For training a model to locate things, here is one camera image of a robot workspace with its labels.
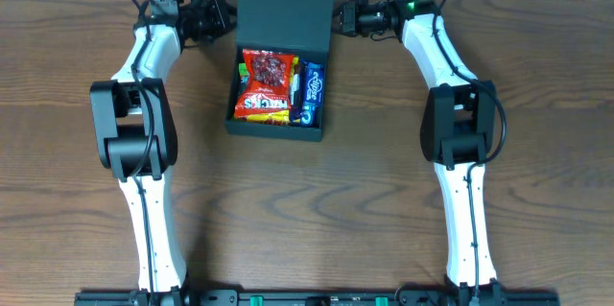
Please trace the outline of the Haribo gummy bag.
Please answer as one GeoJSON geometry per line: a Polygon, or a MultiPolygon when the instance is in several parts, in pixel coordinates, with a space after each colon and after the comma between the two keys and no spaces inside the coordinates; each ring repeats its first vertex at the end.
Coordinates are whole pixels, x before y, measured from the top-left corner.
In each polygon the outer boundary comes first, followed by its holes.
{"type": "Polygon", "coordinates": [[[247,88],[249,79],[247,65],[244,62],[238,64],[238,74],[240,79],[238,96],[241,96],[247,88]]]}

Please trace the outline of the blue Eclipse mint pack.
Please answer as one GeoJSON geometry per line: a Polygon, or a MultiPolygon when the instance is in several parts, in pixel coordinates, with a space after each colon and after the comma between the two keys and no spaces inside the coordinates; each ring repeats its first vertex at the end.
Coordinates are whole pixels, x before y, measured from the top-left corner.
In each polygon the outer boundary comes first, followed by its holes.
{"type": "Polygon", "coordinates": [[[303,102],[311,106],[321,106],[325,72],[320,64],[304,64],[303,102]]]}

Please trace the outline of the dark green box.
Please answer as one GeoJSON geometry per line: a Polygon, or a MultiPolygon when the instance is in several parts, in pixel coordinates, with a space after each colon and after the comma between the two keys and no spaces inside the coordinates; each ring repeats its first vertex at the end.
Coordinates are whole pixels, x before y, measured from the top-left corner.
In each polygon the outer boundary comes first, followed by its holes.
{"type": "Polygon", "coordinates": [[[327,67],[334,0],[238,0],[235,62],[243,51],[290,53],[327,67]]]}

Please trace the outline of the dark blue chocolate bar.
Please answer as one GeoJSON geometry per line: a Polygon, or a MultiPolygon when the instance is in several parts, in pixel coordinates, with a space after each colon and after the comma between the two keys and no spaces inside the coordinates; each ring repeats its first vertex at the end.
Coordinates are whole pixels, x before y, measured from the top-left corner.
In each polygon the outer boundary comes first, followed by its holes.
{"type": "Polygon", "coordinates": [[[290,120],[293,122],[299,118],[299,114],[302,110],[302,90],[301,87],[303,85],[302,80],[303,66],[302,63],[299,62],[295,65],[294,75],[292,77],[292,86],[291,86],[291,109],[290,109],[290,120]]]}

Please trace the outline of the blue Oreo cookie pack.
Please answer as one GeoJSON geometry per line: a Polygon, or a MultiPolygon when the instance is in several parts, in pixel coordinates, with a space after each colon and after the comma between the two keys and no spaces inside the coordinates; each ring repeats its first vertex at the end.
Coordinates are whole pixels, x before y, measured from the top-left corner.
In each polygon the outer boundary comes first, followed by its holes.
{"type": "Polygon", "coordinates": [[[317,118],[317,110],[318,108],[312,105],[293,108],[289,114],[290,124],[304,128],[313,127],[317,118]]]}

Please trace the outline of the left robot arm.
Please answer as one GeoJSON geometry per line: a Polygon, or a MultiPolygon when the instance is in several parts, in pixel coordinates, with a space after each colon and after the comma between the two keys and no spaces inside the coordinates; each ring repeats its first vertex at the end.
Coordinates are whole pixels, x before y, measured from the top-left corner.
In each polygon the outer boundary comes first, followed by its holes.
{"type": "Polygon", "coordinates": [[[134,44],[124,65],[90,87],[98,154],[127,201],[139,276],[129,305],[188,305],[171,183],[178,141],[165,90],[181,53],[231,32],[225,0],[144,0],[135,4],[134,44]]]}

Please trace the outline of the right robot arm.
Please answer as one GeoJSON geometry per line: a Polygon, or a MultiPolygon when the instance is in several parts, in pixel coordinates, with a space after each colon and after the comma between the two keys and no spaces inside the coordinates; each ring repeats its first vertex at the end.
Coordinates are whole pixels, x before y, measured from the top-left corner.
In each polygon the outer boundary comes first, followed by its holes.
{"type": "Polygon", "coordinates": [[[335,9],[339,35],[381,39],[391,32],[414,58],[429,89],[420,146],[434,166],[443,196],[448,243],[446,281],[458,305],[494,296],[484,212],[485,166],[499,152],[494,119],[505,114],[491,82],[481,82],[461,60],[435,0],[348,0],[335,9]]]}

